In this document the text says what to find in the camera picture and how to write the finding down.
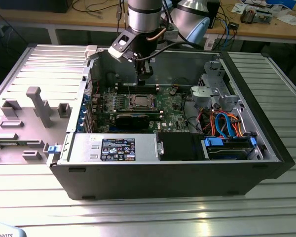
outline blue cable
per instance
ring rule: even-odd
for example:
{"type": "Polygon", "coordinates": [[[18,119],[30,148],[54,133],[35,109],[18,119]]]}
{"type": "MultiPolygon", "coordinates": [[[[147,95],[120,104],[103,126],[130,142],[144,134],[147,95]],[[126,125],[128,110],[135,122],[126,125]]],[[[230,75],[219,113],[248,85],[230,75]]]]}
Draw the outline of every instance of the blue cable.
{"type": "Polygon", "coordinates": [[[225,139],[227,138],[227,136],[220,130],[220,128],[219,128],[219,125],[218,125],[218,118],[220,117],[220,116],[225,116],[225,118],[226,118],[226,124],[227,124],[227,129],[228,129],[228,133],[229,133],[229,135],[231,136],[231,137],[235,137],[235,134],[234,134],[234,132],[232,131],[232,129],[231,129],[231,123],[230,123],[230,119],[229,119],[229,117],[226,115],[226,114],[223,114],[223,113],[219,113],[219,114],[217,114],[217,116],[216,116],[216,121],[215,121],[215,126],[216,126],[216,130],[217,130],[217,132],[219,132],[220,133],[220,135],[221,136],[223,136],[225,139]]]}
{"type": "Polygon", "coordinates": [[[222,20],[222,19],[220,19],[222,22],[224,22],[224,24],[225,24],[225,26],[226,26],[226,31],[227,31],[227,36],[226,36],[226,39],[225,39],[225,42],[223,43],[223,46],[222,46],[222,50],[224,50],[224,48],[226,47],[226,43],[227,43],[227,41],[228,41],[228,36],[229,36],[229,29],[228,29],[228,25],[227,25],[227,23],[224,21],[224,20],[222,20]]]}

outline white object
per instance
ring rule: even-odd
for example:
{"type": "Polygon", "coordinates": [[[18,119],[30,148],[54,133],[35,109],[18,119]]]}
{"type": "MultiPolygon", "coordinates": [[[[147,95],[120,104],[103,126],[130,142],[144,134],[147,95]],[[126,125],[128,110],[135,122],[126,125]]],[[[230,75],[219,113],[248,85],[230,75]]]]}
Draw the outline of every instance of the white object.
{"type": "Polygon", "coordinates": [[[287,24],[290,24],[292,26],[296,25],[296,17],[292,16],[292,15],[281,16],[281,17],[278,17],[277,19],[279,19],[287,24]]]}
{"type": "Polygon", "coordinates": [[[98,47],[96,45],[88,45],[84,51],[84,56],[86,60],[91,60],[95,58],[96,52],[97,52],[98,47]]]}
{"type": "Polygon", "coordinates": [[[267,6],[267,3],[263,0],[246,0],[245,4],[257,4],[259,6],[267,6]]]}
{"type": "Polygon", "coordinates": [[[236,3],[231,12],[242,14],[245,10],[246,4],[236,3]]]}

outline side panel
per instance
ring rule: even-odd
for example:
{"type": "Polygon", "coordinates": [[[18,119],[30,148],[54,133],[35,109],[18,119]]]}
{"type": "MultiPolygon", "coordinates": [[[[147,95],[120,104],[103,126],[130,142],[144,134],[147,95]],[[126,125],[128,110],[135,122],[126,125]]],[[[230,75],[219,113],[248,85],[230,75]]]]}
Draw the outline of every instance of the side panel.
{"type": "Polygon", "coordinates": [[[51,166],[74,200],[244,195],[279,167],[265,164],[51,166]]]}
{"type": "Polygon", "coordinates": [[[228,70],[227,73],[229,74],[231,81],[235,83],[235,86],[238,87],[241,91],[241,95],[239,95],[240,98],[243,98],[243,102],[248,105],[257,123],[262,129],[262,132],[264,133],[273,151],[275,152],[277,158],[283,161],[282,165],[280,166],[280,169],[269,176],[269,178],[278,178],[287,170],[289,170],[291,167],[293,167],[295,162],[291,157],[290,153],[287,151],[286,147],[284,146],[282,140],[276,133],[271,122],[268,120],[263,109],[260,107],[257,99],[252,94],[246,81],[243,79],[243,74],[241,74],[238,71],[234,63],[235,61],[233,61],[230,55],[226,52],[222,52],[222,59],[227,67],[226,68],[228,70]]]}

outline black case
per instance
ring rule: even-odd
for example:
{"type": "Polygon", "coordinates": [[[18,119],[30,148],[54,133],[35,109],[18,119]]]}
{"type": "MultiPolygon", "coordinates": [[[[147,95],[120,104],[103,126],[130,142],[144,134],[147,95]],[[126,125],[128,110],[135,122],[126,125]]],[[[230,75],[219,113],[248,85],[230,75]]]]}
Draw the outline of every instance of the black case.
{"type": "Polygon", "coordinates": [[[0,0],[1,9],[66,13],[73,0],[0,0]]]}
{"type": "Polygon", "coordinates": [[[209,23],[209,29],[213,28],[216,15],[219,9],[220,1],[219,0],[208,0],[207,9],[208,9],[208,17],[211,20],[209,23]]]}

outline floor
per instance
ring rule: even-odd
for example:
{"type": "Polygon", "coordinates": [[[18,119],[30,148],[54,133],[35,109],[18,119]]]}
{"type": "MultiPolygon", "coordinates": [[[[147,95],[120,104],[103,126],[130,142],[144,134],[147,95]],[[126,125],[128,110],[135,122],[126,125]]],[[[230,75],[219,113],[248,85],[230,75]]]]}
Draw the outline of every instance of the floor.
{"type": "MultiPolygon", "coordinates": [[[[50,39],[46,29],[39,28],[16,28],[28,43],[45,43],[49,44],[50,39]]],[[[113,32],[87,32],[87,31],[70,31],[58,30],[61,44],[67,45],[110,45],[115,39],[116,34],[113,32]]],[[[26,45],[12,31],[11,28],[5,28],[5,36],[0,39],[0,83],[13,67],[26,45]]],[[[285,71],[288,64],[295,58],[295,45],[283,43],[265,43],[236,40],[235,43],[226,48],[229,51],[243,52],[265,52],[268,53],[278,66],[285,71]]],[[[296,65],[288,74],[289,78],[296,85],[296,65]]]]}

